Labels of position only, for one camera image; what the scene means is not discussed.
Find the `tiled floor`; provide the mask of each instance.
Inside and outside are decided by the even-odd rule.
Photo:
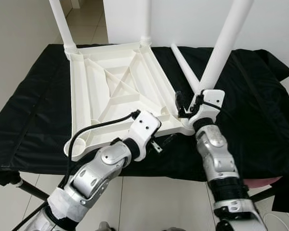
[[[73,9],[67,16],[76,44],[108,43],[103,2],[87,0],[82,9]],[[56,43],[62,43],[58,37]],[[47,193],[51,193],[62,176],[22,176]],[[289,229],[289,216],[271,212],[273,197],[256,205],[266,216],[269,231],[286,231],[278,216]],[[0,186],[0,231],[11,230],[41,200],[8,185]],[[187,231],[213,231],[218,219],[211,208],[213,198],[205,183],[169,178],[118,177],[80,223],[78,231],[93,231],[100,221],[108,221],[118,231],[161,231],[175,226]]]
[[[77,45],[108,43],[102,0],[87,0],[81,9],[72,9],[66,20]],[[61,36],[55,43],[63,43]]]

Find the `black tablecloth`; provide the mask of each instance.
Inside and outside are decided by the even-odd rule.
[[[188,106],[192,91],[171,49],[152,50]],[[212,49],[180,50],[200,77]],[[289,69],[269,52],[236,50],[216,85],[226,93],[223,108],[240,125],[218,115],[217,124],[244,178],[289,176],[289,96],[279,83],[288,76]],[[69,61],[62,45],[49,45],[0,112],[0,171],[64,174],[63,145],[70,135]],[[162,155],[149,151],[144,161],[132,162],[122,175],[205,181],[194,137],[176,134],[171,142],[168,138],[157,139],[164,145]]]

